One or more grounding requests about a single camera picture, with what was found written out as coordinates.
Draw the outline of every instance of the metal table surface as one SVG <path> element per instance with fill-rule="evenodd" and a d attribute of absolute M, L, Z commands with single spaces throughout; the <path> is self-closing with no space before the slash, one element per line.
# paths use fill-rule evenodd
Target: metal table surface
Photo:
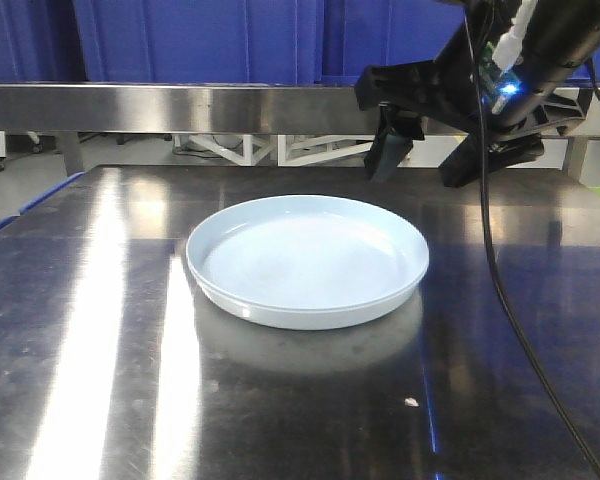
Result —
<path fill-rule="evenodd" d="M 498 259 L 600 457 L 600 198 L 492 177 Z M 431 266 L 386 318 L 291 332 L 223 313 L 182 261 L 219 209 L 356 198 L 422 230 Z M 98 167 L 0 232 L 0 480 L 592 478 L 497 304 L 477 188 L 434 170 Z"/>

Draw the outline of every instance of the black cable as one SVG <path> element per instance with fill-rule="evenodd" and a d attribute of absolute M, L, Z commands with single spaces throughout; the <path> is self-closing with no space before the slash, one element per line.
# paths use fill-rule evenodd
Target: black cable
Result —
<path fill-rule="evenodd" d="M 213 141 L 216 143 L 216 145 L 222 147 L 222 148 L 226 148 L 227 150 L 235 150 L 238 147 L 240 147 L 242 145 L 242 140 L 240 140 L 236 145 L 232 146 L 232 147 L 225 147 L 223 145 L 220 144 L 220 142 L 218 142 L 218 139 L 216 138 L 215 135 L 211 135 L 211 137 L 213 138 Z M 202 159 L 209 159 L 209 160 L 218 160 L 218 159 L 225 159 L 225 157 L 221 156 L 221 155 L 217 155 L 216 153 L 214 153 L 212 150 L 209 150 L 208 148 L 204 148 L 204 149 L 196 149 L 196 148 L 176 148 L 173 147 L 171 149 L 172 153 L 174 155 L 184 155 L 187 157 L 196 157 L 196 158 L 202 158 Z M 202 153 L 210 153 L 211 155 L 200 155 Z"/>
<path fill-rule="evenodd" d="M 493 0 L 494 3 L 497 3 L 499 8 L 498 8 L 498 13 L 500 14 L 500 20 L 502 21 L 503 25 L 511 25 L 511 19 L 513 18 L 514 13 L 511 12 L 511 9 L 509 8 L 509 4 L 507 3 L 506 0 Z"/>
<path fill-rule="evenodd" d="M 476 43 L 476 49 L 478 51 L 482 51 L 482 49 L 484 48 L 484 46 L 487 43 L 487 40 L 489 39 L 489 32 L 491 32 L 491 29 L 493 28 L 493 24 L 495 23 L 496 20 L 496 3 L 495 1 L 491 3 L 491 8 L 489 10 L 490 16 L 489 16 L 489 22 L 487 23 L 487 17 L 485 17 L 485 22 L 482 25 L 482 28 L 480 30 L 480 35 L 478 35 L 478 42 Z"/>
<path fill-rule="evenodd" d="M 585 66 L 587 67 L 587 71 L 589 72 L 589 77 L 591 78 L 591 83 L 593 84 L 593 93 L 596 95 L 596 98 L 600 102 L 600 87 L 598 86 L 598 78 L 596 75 L 596 66 L 593 62 L 593 57 L 585 62 Z"/>
<path fill-rule="evenodd" d="M 578 431 L 576 425 L 573 420 L 569 416 L 568 412 L 562 405 L 562 402 L 558 398 L 555 388 L 551 384 L 551 381 L 547 377 L 547 374 L 540 363 L 540 360 L 536 356 L 533 347 L 529 343 L 527 336 L 520 326 L 516 314 L 513 310 L 511 301 L 509 300 L 509 296 L 507 295 L 504 283 L 502 281 L 502 277 L 500 276 L 500 271 L 498 269 L 498 264 L 496 261 L 495 249 L 493 247 L 493 235 L 491 233 L 491 216 L 489 211 L 489 160 L 488 160 L 488 132 L 487 132 L 487 122 L 485 118 L 484 106 L 482 105 L 482 92 L 480 88 L 479 81 L 479 65 L 476 54 L 474 52 L 474 46 L 471 41 L 471 27 L 469 25 L 469 13 L 465 10 L 465 18 L 464 18 L 464 27 L 465 33 L 467 36 L 467 43 L 469 46 L 469 54 L 471 56 L 471 64 L 473 70 L 473 85 L 475 88 L 476 101 L 478 102 L 478 123 L 480 126 L 479 133 L 479 141 L 480 141 L 480 207 L 482 212 L 482 229 L 484 235 L 484 245 L 487 254 L 487 262 L 489 264 L 489 271 L 491 273 L 491 279 L 493 280 L 493 285 L 496 289 L 496 293 L 498 295 L 498 299 L 500 300 L 500 304 L 507 315 L 507 319 L 509 321 L 509 325 L 513 329 L 518 342 L 520 343 L 522 349 L 524 350 L 529 363 L 533 367 L 542 387 L 544 388 L 547 396 L 551 400 L 551 403 L 555 407 L 560 419 L 564 423 L 565 427 L 575 440 L 576 444 L 580 448 L 580 451 L 584 455 L 586 461 L 589 466 L 596 474 L 598 479 L 600 480 L 600 462 L 596 458 L 595 454 L 587 444 L 587 441 Z"/>

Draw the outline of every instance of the plate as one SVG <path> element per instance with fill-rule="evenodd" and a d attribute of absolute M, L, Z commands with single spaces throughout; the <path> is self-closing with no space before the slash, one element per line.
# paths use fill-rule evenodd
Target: plate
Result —
<path fill-rule="evenodd" d="M 288 195 L 200 223 L 187 262 L 205 295 L 254 323 L 296 330 L 358 325 L 399 307 L 429 265 L 423 236 L 368 203 Z"/>

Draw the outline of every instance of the plate rim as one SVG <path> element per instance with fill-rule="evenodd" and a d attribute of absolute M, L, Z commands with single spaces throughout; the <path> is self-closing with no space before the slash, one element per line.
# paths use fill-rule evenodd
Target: plate rim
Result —
<path fill-rule="evenodd" d="M 205 276 L 202 275 L 198 271 L 198 269 L 194 266 L 193 262 L 191 261 L 191 257 L 189 255 L 189 245 L 191 243 L 193 235 L 205 223 L 211 221 L 213 218 L 215 218 L 216 216 L 219 216 L 223 212 L 226 212 L 226 211 L 232 210 L 232 209 L 236 209 L 238 207 L 243 207 L 244 205 L 247 205 L 247 204 L 259 203 L 259 202 L 263 202 L 263 201 L 271 201 L 271 200 L 275 200 L 275 199 L 299 198 L 299 197 L 302 197 L 302 198 L 310 197 L 310 198 L 320 198 L 320 199 L 327 198 L 327 199 L 335 199 L 338 201 L 357 203 L 357 204 L 364 205 L 365 207 L 372 207 L 372 208 L 378 209 L 378 210 L 382 211 L 384 214 L 388 214 L 390 216 L 397 218 L 398 220 L 400 220 L 401 222 L 406 224 L 406 226 L 408 226 L 410 229 L 412 229 L 424 243 L 425 252 L 426 252 L 424 267 L 418 273 L 418 275 L 416 277 L 414 277 L 414 279 L 409 284 L 406 284 L 406 285 L 402 286 L 399 290 L 395 290 L 383 297 L 378 297 L 373 300 L 369 300 L 367 302 L 356 303 L 356 304 L 351 304 L 351 305 L 347 305 L 347 306 L 338 306 L 338 307 L 331 307 L 331 308 L 313 308 L 312 309 L 312 308 L 290 308 L 290 307 L 274 306 L 274 305 L 270 305 L 270 304 L 258 303 L 258 302 L 254 302 L 252 300 L 247 300 L 245 298 L 241 298 L 239 296 L 236 296 L 235 294 L 227 292 L 226 290 L 218 287 L 211 281 L 207 280 L 205 278 Z M 306 313 L 306 314 L 311 314 L 311 315 L 315 315 L 317 313 L 329 314 L 329 313 L 347 312 L 347 311 L 351 311 L 351 310 L 368 308 L 368 307 L 372 307 L 374 305 L 392 300 L 401 295 L 404 295 L 405 292 L 408 292 L 410 289 L 417 287 L 417 285 L 420 283 L 420 281 L 426 275 L 426 273 L 429 269 L 429 262 L 430 262 L 429 245 L 427 243 L 427 240 L 424 238 L 424 235 L 422 235 L 420 230 L 418 230 L 411 222 L 409 222 L 404 217 L 401 217 L 400 215 L 398 215 L 390 210 L 387 210 L 386 208 L 380 207 L 380 206 L 372 204 L 372 203 L 364 202 L 361 200 L 355 200 L 355 199 L 347 198 L 347 197 L 338 197 L 338 196 L 334 196 L 334 195 L 316 195 L 316 194 L 272 195 L 269 197 L 260 197 L 260 198 L 255 198 L 253 200 L 247 200 L 247 201 L 240 202 L 235 205 L 231 205 L 229 207 L 223 208 L 222 210 L 218 210 L 217 212 L 213 213 L 212 215 L 209 215 L 198 225 L 196 225 L 196 227 L 191 231 L 191 233 L 187 237 L 187 241 L 185 244 L 185 256 L 186 256 L 186 260 L 187 260 L 187 265 L 189 266 L 189 269 L 190 269 L 191 273 L 193 274 L 196 282 L 200 283 L 202 287 L 206 287 L 206 288 L 210 288 L 210 289 L 214 290 L 215 294 L 219 294 L 224 297 L 227 297 L 228 299 L 230 299 L 234 302 L 240 302 L 240 303 L 243 303 L 248 306 L 253 306 L 253 307 L 263 309 L 263 310 L 267 310 L 269 312 L 295 313 L 295 314 L 305 314 Z"/>

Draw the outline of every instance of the white metal frame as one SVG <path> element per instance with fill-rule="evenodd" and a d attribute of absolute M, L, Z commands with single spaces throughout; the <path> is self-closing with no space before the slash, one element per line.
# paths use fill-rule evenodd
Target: white metal frame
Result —
<path fill-rule="evenodd" d="M 337 142 L 346 140 L 364 140 L 365 143 L 338 147 Z M 323 135 L 306 138 L 294 135 L 277 135 L 278 165 L 281 167 L 299 167 L 327 162 L 337 158 L 368 152 L 373 144 L 373 135 Z M 324 147 L 323 151 L 299 155 L 299 150 L 309 148 L 315 150 Z"/>
<path fill-rule="evenodd" d="M 271 140 L 267 141 L 255 135 L 235 135 L 235 137 L 242 140 L 242 154 L 223 147 L 213 140 L 209 140 L 204 135 L 189 135 L 188 140 L 241 166 L 257 165 L 273 151 L 274 144 Z M 179 135 L 174 136 L 174 146 L 176 148 L 182 146 L 182 140 Z"/>
<path fill-rule="evenodd" d="M 40 144 L 40 137 L 36 132 L 27 132 L 34 145 Z M 4 130 L 0 130 L 0 160 L 7 158 L 7 134 Z"/>

